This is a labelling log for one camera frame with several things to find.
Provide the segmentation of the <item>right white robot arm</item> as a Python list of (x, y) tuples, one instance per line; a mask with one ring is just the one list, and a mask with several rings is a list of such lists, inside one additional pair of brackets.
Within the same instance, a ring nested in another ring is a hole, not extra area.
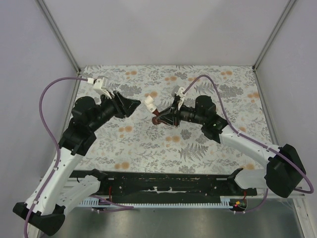
[(216, 105), (209, 96), (199, 96), (195, 107), (180, 105), (180, 101), (181, 98), (175, 96), (168, 108), (161, 112), (154, 110), (153, 124), (179, 126), (182, 121), (199, 124), (205, 137), (238, 150), (263, 167), (233, 172), (226, 186), (230, 194), (238, 195), (245, 189), (262, 188), (287, 198), (296, 190), (306, 171), (293, 146), (265, 144), (238, 132), (216, 113)]

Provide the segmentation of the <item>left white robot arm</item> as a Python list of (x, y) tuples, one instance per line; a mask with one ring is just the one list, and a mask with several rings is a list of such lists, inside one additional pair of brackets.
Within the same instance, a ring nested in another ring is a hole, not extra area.
[(72, 118), (63, 133), (56, 156), (34, 193), (25, 201), (16, 203), (13, 212), (48, 236), (53, 236), (63, 225), (66, 216), (88, 196), (105, 194), (109, 182), (106, 174), (92, 170), (66, 193), (62, 193), (68, 178), (96, 140), (95, 131), (112, 117), (130, 117), (141, 101), (123, 97), (115, 91), (113, 96), (101, 95), (100, 104), (92, 97), (76, 100)]

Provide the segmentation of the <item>white pipe elbow fitting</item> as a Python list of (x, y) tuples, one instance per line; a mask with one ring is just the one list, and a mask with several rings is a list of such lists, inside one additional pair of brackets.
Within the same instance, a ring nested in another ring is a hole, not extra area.
[(154, 99), (148, 95), (144, 101), (143, 101), (143, 104), (145, 105), (145, 107), (147, 108), (147, 110), (150, 112), (150, 113), (154, 113), (156, 110), (157, 110), (157, 107), (156, 105), (154, 104)]

